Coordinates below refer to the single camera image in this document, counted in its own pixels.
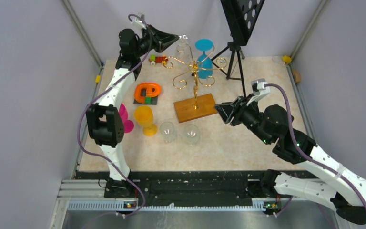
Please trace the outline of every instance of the robotic arm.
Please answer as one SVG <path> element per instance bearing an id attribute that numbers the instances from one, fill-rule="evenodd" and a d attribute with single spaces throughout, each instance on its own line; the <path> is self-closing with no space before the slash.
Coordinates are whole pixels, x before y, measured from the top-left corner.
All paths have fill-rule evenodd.
<path id="1" fill-rule="evenodd" d="M 361 193 L 365 202 L 366 179 L 334 160 L 306 134 L 294 130 L 297 145 L 302 151 L 313 160 L 337 171 L 337 174 L 303 158 L 292 142 L 285 109 L 275 104 L 267 107 L 264 112 L 259 111 L 258 101 L 270 93 L 265 84 L 265 79 L 252 81 L 252 94 L 246 98 L 240 96 L 233 102 L 215 105 L 215 109 L 225 124 L 244 124 L 266 145 L 277 142 L 273 153 L 311 172 L 323 182 L 305 181 L 279 171 L 267 170 L 260 179 L 262 191 L 271 197 L 281 194 L 306 198 L 325 205 L 350 222 L 366 224 L 366 211 L 362 202 L 356 192 L 339 177 L 346 177 Z"/>
<path id="2" fill-rule="evenodd" d="M 124 125 L 121 121 L 118 109 L 127 93 L 128 88 L 135 82 L 141 66 L 127 75 L 117 85 L 118 80 L 125 76 L 133 67 L 139 64 L 141 56 L 150 50 L 163 52 L 179 39 L 179 36 L 157 30 L 151 25 L 146 28 L 142 21 L 135 19 L 133 22 L 142 31 L 139 38 L 132 29 L 124 29 L 119 33 L 120 55 L 116 63 L 114 75 L 106 90 L 112 89 L 92 104 L 86 112 L 89 136 L 102 149 L 120 171 L 128 177 L 130 168 L 125 162 L 122 145 L 119 144 L 124 137 Z M 127 188 L 125 180 L 117 170 L 108 163 L 110 178 L 113 184 L 120 188 Z"/>

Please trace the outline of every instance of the green block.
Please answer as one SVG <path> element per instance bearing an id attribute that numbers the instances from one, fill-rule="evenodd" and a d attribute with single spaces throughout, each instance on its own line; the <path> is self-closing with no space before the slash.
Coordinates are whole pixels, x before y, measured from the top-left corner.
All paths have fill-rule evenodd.
<path id="1" fill-rule="evenodd" d="M 151 98 L 145 97 L 145 104 L 151 104 Z"/>

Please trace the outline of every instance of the tripod leg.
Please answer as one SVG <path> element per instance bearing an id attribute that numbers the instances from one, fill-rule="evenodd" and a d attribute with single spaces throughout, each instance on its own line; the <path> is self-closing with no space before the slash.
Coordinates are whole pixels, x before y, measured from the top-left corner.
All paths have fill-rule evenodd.
<path id="1" fill-rule="evenodd" d="M 229 46 L 226 46 L 224 49 L 222 49 L 222 51 L 219 52 L 217 55 L 215 55 L 211 60 L 213 61 L 213 60 L 217 59 L 217 57 L 219 57 L 227 49 L 229 49 Z"/>
<path id="2" fill-rule="evenodd" d="M 245 59 L 245 56 L 244 56 L 244 52 L 242 51 L 242 49 L 240 50 L 240 52 L 241 52 L 242 60 L 244 60 Z"/>
<path id="3" fill-rule="evenodd" d="M 241 81 L 242 81 L 242 90 L 244 91 L 244 97 L 246 98 L 246 89 L 245 89 L 245 81 L 244 81 L 244 72 L 242 71 L 241 55 L 239 54 L 239 51 L 236 51 L 236 54 L 238 56 L 239 72 L 241 74 Z"/>
<path id="4" fill-rule="evenodd" d="M 229 60 L 228 72 L 226 74 L 227 80 L 229 80 L 229 78 L 231 78 L 232 64 L 234 63 L 234 58 L 235 58 L 235 51 L 232 51 L 231 59 Z"/>

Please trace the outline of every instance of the music stand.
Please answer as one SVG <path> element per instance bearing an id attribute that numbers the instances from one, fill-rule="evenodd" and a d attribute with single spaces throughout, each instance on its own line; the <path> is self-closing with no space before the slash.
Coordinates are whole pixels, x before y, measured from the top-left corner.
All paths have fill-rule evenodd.
<path id="1" fill-rule="evenodd" d="M 246 46 L 247 42 L 252 35 L 253 28 L 256 24 L 256 20 L 259 17 L 260 10 L 262 9 L 264 0 L 221 0 L 222 8 L 225 13 L 226 20 L 228 22 L 229 30 L 231 31 L 231 36 L 233 41 L 228 42 L 228 45 L 216 54 L 211 60 L 215 66 L 214 60 L 219 57 L 226 50 L 231 51 L 231 59 L 229 60 L 228 72 L 226 73 L 221 69 L 226 75 L 227 80 L 240 80 L 242 81 L 242 89 L 244 92 L 244 97 L 246 97 L 246 89 L 244 83 L 244 73 L 242 71 L 242 59 L 244 59 L 241 46 Z M 241 78 L 232 78 L 232 64 L 234 63 L 235 53 L 238 58 L 239 72 Z"/>

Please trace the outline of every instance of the table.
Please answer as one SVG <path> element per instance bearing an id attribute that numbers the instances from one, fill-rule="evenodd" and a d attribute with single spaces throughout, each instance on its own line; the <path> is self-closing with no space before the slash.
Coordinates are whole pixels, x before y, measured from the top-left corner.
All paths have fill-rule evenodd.
<path id="1" fill-rule="evenodd" d="M 301 118 L 295 94 L 283 62 L 276 63 L 272 57 L 246 57 L 242 60 L 247 93 L 251 92 L 252 80 L 265 78 L 268 83 L 276 83 L 284 88 L 288 95 L 291 112 L 294 116 L 293 126 L 305 133 L 305 126 Z M 166 69 L 161 64 L 150 65 L 144 61 L 140 76 L 129 88 L 123 104 L 129 112 L 135 128 L 125 134 L 122 140 L 124 156 L 132 171 L 199 171 L 199 170 L 286 170 L 301 169 L 287 163 L 272 153 L 274 145 L 266 146 L 244 125 L 232 127 L 225 125 L 218 114 L 178 123 L 173 103 L 193 97 L 194 79 L 190 74 L 183 78 L 187 80 L 187 87 L 178 90 L 173 87 L 172 79 L 184 72 L 186 68 L 177 66 Z M 220 71 L 214 71 L 216 82 L 211 87 L 199 85 L 198 95 L 212 93 L 217 104 L 233 101 L 242 95 L 241 82 L 226 80 Z M 110 82 L 110 77 L 103 77 L 99 93 L 103 92 Z M 239 77 L 239 67 L 233 71 L 232 77 Z M 154 82 L 162 87 L 157 105 L 152 108 L 154 122 L 158 126 L 165 121 L 172 122 L 178 136 L 172 143 L 165 143 L 157 133 L 153 137 L 142 134 L 140 127 L 133 118 L 134 110 L 140 106 L 133 104 L 133 94 L 136 85 L 144 82 Z M 275 89 L 259 102 L 260 111 L 272 104 L 279 104 L 285 108 L 281 93 Z M 195 124 L 200 128 L 200 142 L 189 146 L 183 142 L 182 131 L 188 124 Z M 87 150 L 102 154 L 99 146 L 89 137 L 86 140 Z M 107 171 L 106 161 L 101 158 L 83 154 L 79 171 Z"/>

